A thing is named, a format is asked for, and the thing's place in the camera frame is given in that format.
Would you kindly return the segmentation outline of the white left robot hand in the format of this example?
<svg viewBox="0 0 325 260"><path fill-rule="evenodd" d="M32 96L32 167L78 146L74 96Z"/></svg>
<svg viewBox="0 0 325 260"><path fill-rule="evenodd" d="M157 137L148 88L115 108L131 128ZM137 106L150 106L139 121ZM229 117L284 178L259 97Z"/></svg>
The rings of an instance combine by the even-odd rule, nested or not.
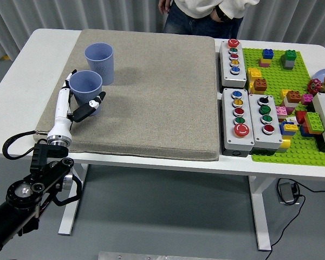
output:
<svg viewBox="0 0 325 260"><path fill-rule="evenodd" d="M48 132L47 143L70 146L72 123L100 112L105 95L102 77L98 73L73 70L58 93L54 126Z"/></svg>

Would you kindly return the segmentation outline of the person's right hand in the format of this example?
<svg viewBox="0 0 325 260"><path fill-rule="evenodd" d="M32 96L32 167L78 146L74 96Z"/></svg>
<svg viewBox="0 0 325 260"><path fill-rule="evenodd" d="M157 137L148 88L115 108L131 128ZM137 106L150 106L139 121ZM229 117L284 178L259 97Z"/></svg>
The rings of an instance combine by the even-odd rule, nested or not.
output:
<svg viewBox="0 0 325 260"><path fill-rule="evenodd" d="M173 0L159 0L158 2L158 9L160 13L168 14L170 12L171 6L172 6Z"/></svg>

